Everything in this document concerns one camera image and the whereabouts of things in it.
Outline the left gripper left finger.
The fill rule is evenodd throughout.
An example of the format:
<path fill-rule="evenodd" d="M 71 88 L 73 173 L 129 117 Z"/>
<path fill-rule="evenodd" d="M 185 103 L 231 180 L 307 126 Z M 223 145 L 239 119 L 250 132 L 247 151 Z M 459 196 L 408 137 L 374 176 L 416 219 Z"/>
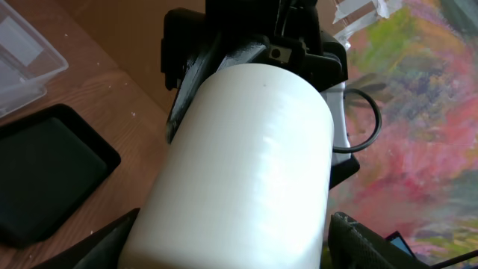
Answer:
<path fill-rule="evenodd" d="M 120 253 L 139 211 L 140 208 L 132 209 L 33 269 L 117 268 Z"/>

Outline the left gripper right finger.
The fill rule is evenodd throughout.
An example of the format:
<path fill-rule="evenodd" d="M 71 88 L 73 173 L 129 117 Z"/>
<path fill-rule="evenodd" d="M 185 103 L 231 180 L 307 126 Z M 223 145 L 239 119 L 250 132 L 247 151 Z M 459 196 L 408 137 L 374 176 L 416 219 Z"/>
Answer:
<path fill-rule="evenodd" d="M 334 268 L 430 269 L 343 212 L 331 216 L 327 243 Z"/>

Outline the white cup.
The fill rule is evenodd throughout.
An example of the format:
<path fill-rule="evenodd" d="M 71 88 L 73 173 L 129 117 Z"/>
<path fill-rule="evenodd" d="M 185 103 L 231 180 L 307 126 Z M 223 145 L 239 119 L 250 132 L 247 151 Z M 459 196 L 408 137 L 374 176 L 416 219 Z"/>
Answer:
<path fill-rule="evenodd" d="M 318 268 L 334 126 L 303 78 L 241 64 L 207 78 L 120 268 Z"/>

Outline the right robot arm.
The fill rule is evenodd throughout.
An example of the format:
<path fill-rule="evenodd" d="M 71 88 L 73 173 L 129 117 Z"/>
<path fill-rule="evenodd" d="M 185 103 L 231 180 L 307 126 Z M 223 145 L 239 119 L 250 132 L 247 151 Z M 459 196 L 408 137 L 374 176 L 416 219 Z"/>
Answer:
<path fill-rule="evenodd" d="M 357 173 L 344 115 L 347 53 L 321 27 L 315 1 L 215 1 L 205 12 L 185 8 L 164 17 L 161 71 L 176 97 L 166 140 L 176 132 L 200 85 L 214 73 L 238 64 L 266 64 L 305 79 L 324 98 L 335 125 L 329 186 Z"/>

